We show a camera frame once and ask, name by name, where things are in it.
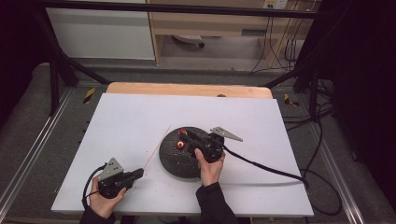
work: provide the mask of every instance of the wall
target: wall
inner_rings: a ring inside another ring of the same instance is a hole
[[[96,1],[145,3],[144,0]],[[47,11],[58,41],[70,57],[154,60],[146,12],[60,8]]]

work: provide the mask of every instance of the black horizontal bar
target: black horizontal bar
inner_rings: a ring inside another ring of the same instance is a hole
[[[146,12],[172,12],[213,15],[235,15],[253,17],[279,17],[315,19],[329,16],[330,13],[315,11],[295,11],[265,8],[242,8],[242,7],[204,7],[184,5],[160,5],[160,4],[137,4],[137,3],[109,3],[109,2],[86,2],[64,0],[37,0],[42,7],[73,8],[111,11],[146,11]]]

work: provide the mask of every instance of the floor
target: floor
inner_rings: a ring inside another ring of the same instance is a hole
[[[258,86],[279,77],[286,69],[265,70],[249,73],[258,63],[261,51],[257,40],[251,38],[204,38],[205,47],[177,42],[172,37],[165,38],[162,64],[139,62],[96,62],[85,63],[103,77],[117,81],[194,83]],[[265,69],[265,60],[260,61],[256,69]],[[29,89],[14,109],[7,123],[0,129],[0,191],[6,192],[12,177],[31,146],[35,143],[41,129],[49,119],[50,88],[48,67],[40,66],[34,71],[34,79]],[[57,189],[62,185],[65,174],[78,150],[79,141],[84,130],[89,126],[94,109],[106,86],[98,85],[78,74],[81,82],[77,88],[62,87],[70,97],[64,111],[57,120],[48,139],[43,143],[40,153],[36,155],[34,165],[28,170],[29,175],[22,180],[18,195],[11,199],[4,223],[78,223],[79,215],[65,216],[53,213],[50,207],[56,197]],[[290,79],[273,88],[274,97],[285,120],[300,120],[305,115],[303,102],[307,93],[294,94],[291,86],[295,79]],[[91,101],[82,103],[88,89],[95,87]],[[295,104],[285,104],[285,93]],[[337,118],[331,115],[321,120],[325,144],[331,151],[353,199],[359,208],[364,223],[396,223],[395,212],[378,189],[365,165],[352,160],[351,151]],[[285,124],[286,128],[294,124]],[[315,137],[315,125],[305,124],[288,131],[299,167],[305,167],[318,144]],[[331,181],[331,174],[319,153],[312,169]],[[308,176],[311,183],[313,204],[326,211],[336,209],[336,197],[329,187],[320,179]],[[253,218],[254,223],[305,223],[303,218]],[[347,217],[346,210],[336,216],[325,216],[315,211],[309,218],[310,223],[353,223]]]

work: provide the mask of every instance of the black round disc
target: black round disc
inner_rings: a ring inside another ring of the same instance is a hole
[[[196,178],[200,177],[200,170],[198,168],[198,160],[191,156],[191,153],[186,149],[177,149],[177,142],[179,141],[177,132],[180,129],[188,129],[197,134],[205,135],[205,131],[193,128],[182,127],[173,130],[165,136],[160,145],[160,161],[163,167],[170,174],[181,178]]]

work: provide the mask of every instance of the white tabletop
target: white tabletop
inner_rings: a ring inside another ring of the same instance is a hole
[[[251,161],[300,175],[276,100],[106,93],[51,210],[81,213],[81,195],[88,177],[114,157],[125,171],[145,168],[144,176],[127,191],[115,212],[200,214],[195,197],[200,180],[169,174],[158,153],[163,138],[185,126],[207,132],[220,126],[244,139],[226,139],[230,150]],[[239,217],[313,216],[303,183],[268,173],[230,154],[219,182],[228,205]]]

